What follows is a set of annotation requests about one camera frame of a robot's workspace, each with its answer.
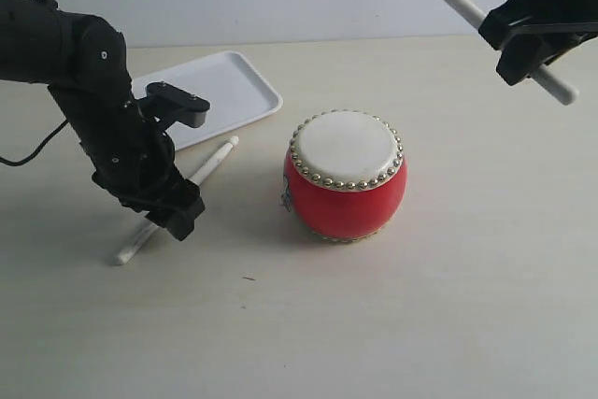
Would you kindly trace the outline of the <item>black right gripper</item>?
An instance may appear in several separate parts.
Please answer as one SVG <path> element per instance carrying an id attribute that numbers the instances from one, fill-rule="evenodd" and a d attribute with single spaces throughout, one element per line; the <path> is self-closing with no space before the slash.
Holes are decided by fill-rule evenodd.
<path id="1" fill-rule="evenodd" d="M 507 0 L 487 14 L 478 33 L 502 50 L 496 72 L 514 86 L 597 37 L 597 0 Z"/>

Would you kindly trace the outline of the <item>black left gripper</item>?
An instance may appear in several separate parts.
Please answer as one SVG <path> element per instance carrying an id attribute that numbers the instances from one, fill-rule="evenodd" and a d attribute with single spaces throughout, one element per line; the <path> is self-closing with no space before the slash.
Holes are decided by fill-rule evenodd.
<path id="1" fill-rule="evenodd" d="M 175 166 L 172 139 L 141 112 L 131 92 L 100 95 L 49 86 L 95 172 L 93 181 L 176 240 L 205 211 L 200 188 Z"/>

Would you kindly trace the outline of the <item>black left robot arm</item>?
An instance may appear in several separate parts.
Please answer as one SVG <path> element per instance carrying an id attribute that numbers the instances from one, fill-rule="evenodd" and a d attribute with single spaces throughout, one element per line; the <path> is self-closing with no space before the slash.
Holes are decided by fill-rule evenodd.
<path id="1" fill-rule="evenodd" d="M 167 129 L 201 127 L 207 100 L 164 81 L 135 98 L 124 36 L 106 20 L 39 0 L 1 0 L 1 78 L 46 85 L 90 158 L 93 181 L 184 240 L 205 204 L 175 165 Z"/>

